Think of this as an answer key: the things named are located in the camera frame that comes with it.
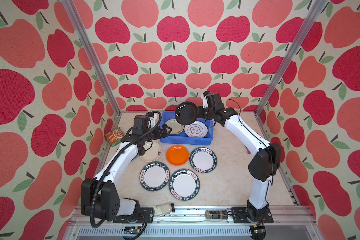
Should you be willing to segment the cream patterned small plate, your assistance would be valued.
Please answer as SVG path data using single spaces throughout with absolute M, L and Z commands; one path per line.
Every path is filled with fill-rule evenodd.
M 176 119 L 170 119 L 165 122 L 166 126 L 171 128 L 171 135 L 178 135 L 184 130 L 184 126 L 176 121 Z

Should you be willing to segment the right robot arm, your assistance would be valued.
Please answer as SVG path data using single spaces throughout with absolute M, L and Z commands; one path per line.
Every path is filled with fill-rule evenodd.
M 203 106 L 199 107 L 198 116 L 214 120 L 232 132 L 252 154 L 253 159 L 248 169 L 253 177 L 253 184 L 247 202 L 246 218 L 252 223 L 263 220 L 269 210 L 268 192 L 280 167 L 281 146 L 272 144 L 257 134 L 233 108 L 226 108 L 218 93 L 203 93 Z

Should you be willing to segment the black plate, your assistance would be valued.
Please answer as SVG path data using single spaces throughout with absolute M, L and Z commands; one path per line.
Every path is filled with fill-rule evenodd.
M 192 102 L 183 102 L 175 110 L 175 119 L 183 126 L 194 123 L 197 117 L 198 107 Z

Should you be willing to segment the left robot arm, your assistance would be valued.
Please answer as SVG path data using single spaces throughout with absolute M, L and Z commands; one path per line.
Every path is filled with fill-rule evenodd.
M 90 224 L 98 228 L 105 221 L 112 222 L 119 216 L 137 218 L 140 211 L 138 200 L 119 197 L 117 183 L 129 163 L 146 150 L 146 142 L 169 136 L 172 129 L 160 126 L 162 114 L 151 111 L 137 115 L 134 125 L 121 139 L 121 144 L 112 160 L 92 179 L 86 178 L 81 186 L 81 214 L 90 217 Z

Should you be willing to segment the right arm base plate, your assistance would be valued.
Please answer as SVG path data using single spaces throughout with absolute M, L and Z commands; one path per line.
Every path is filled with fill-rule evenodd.
M 255 209 L 252 207 L 231 208 L 231 212 L 235 224 L 274 223 L 270 209 L 267 206 L 262 209 Z

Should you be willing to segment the white plate green cloud outline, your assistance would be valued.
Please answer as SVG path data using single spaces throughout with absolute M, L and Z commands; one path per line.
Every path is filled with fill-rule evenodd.
M 208 128 L 204 123 L 195 121 L 190 125 L 186 125 L 184 132 L 190 138 L 204 138 L 208 134 Z

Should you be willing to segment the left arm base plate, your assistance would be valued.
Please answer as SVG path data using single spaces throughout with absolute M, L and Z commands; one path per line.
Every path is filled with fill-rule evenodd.
M 117 216 L 113 223 L 115 224 L 142 224 L 147 222 L 151 224 L 155 215 L 154 208 L 139 208 L 139 212 L 130 216 Z

